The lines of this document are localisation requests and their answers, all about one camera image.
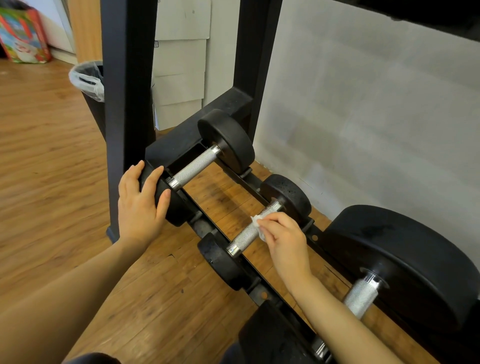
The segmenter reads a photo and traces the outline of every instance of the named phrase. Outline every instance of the forearm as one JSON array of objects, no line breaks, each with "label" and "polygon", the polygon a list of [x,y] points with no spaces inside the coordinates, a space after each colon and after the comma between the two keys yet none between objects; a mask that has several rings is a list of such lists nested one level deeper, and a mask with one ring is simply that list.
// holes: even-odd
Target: forearm
[{"label": "forearm", "polygon": [[339,363],[401,363],[317,278],[291,293]]},{"label": "forearm", "polygon": [[142,252],[119,240],[0,315],[0,362],[61,363]]}]

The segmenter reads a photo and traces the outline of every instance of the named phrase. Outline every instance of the finger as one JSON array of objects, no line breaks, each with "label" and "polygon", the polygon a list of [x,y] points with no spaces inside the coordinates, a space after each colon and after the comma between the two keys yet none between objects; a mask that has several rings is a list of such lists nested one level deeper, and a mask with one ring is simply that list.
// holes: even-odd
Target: finger
[{"label": "finger", "polygon": [[286,228],[298,227],[297,222],[288,216],[285,212],[272,212],[263,218],[264,220],[277,221]]},{"label": "finger", "polygon": [[260,230],[262,231],[262,233],[264,233],[265,242],[267,243],[268,249],[270,250],[270,252],[272,252],[272,249],[275,245],[275,238],[273,237],[272,233],[269,232],[267,229],[260,227]]},{"label": "finger", "polygon": [[163,173],[163,166],[155,168],[153,172],[147,177],[144,187],[142,188],[142,194],[146,196],[155,196],[156,184],[158,179]]},{"label": "finger", "polygon": [[123,176],[120,178],[120,183],[119,183],[119,196],[120,198],[125,198],[127,196],[127,179],[128,179],[128,173],[130,170],[133,168],[133,166],[130,166]]},{"label": "finger", "polygon": [[160,198],[158,199],[158,205],[156,207],[156,218],[162,221],[167,215],[168,206],[170,205],[170,196],[172,191],[167,188],[162,192]]},{"label": "finger", "polygon": [[275,239],[278,239],[282,233],[286,232],[286,229],[276,221],[258,219],[257,222],[258,225],[271,233]]},{"label": "finger", "polygon": [[140,184],[138,182],[138,178],[140,177],[140,174],[142,174],[144,166],[145,162],[141,160],[136,166],[130,167],[130,169],[125,173],[127,174],[125,181],[127,194],[140,193]]}]

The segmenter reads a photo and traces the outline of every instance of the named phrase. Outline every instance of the dumbbell handle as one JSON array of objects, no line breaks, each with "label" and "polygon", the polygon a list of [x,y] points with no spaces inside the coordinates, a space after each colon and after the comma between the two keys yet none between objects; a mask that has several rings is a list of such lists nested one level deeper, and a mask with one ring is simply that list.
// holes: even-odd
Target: dumbbell handle
[{"label": "dumbbell handle", "polygon": [[[363,279],[356,281],[343,299],[343,304],[358,318],[361,319],[367,309],[372,305],[378,296],[378,290],[383,281],[372,272],[367,272]],[[316,350],[317,356],[329,362],[327,359],[329,353],[328,347],[324,342]]]},{"label": "dumbbell handle", "polygon": [[222,150],[219,146],[211,146],[192,162],[187,164],[185,168],[168,180],[167,183],[174,191],[178,191],[190,182],[197,174],[212,164],[220,153],[222,153]]},{"label": "dumbbell handle", "polygon": [[[271,214],[272,212],[278,212],[283,208],[282,204],[277,200],[272,201],[267,207],[265,207],[259,214],[261,218]],[[231,244],[227,247],[227,252],[236,258],[247,249],[250,244],[258,237],[258,229],[254,226],[253,221],[244,228],[240,234],[238,234]]]}]

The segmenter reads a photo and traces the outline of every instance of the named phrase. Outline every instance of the hand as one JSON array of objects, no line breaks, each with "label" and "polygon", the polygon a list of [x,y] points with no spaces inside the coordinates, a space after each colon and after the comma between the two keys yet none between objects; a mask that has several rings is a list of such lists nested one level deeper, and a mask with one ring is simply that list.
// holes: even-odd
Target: hand
[{"label": "hand", "polygon": [[293,295],[293,290],[313,277],[305,234],[296,221],[283,212],[274,212],[257,222],[265,234],[275,269]]},{"label": "hand", "polygon": [[170,189],[163,191],[155,207],[155,190],[163,167],[155,169],[145,181],[142,192],[138,178],[145,166],[144,161],[131,166],[119,184],[119,229],[123,241],[133,242],[143,253],[160,234],[168,205]]}]

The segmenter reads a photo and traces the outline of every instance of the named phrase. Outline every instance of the white tissue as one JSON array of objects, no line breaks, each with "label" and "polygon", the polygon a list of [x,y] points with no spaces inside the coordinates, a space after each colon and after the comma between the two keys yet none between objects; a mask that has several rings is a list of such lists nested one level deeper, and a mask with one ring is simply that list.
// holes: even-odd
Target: white tissue
[{"label": "white tissue", "polygon": [[260,218],[262,218],[262,216],[260,216],[260,215],[252,216],[252,223],[253,223],[253,226],[256,227],[257,230],[258,230],[259,238],[262,239],[263,241],[265,241],[265,235],[260,230],[260,225],[258,225],[258,222],[257,222],[257,220],[260,219]]}]

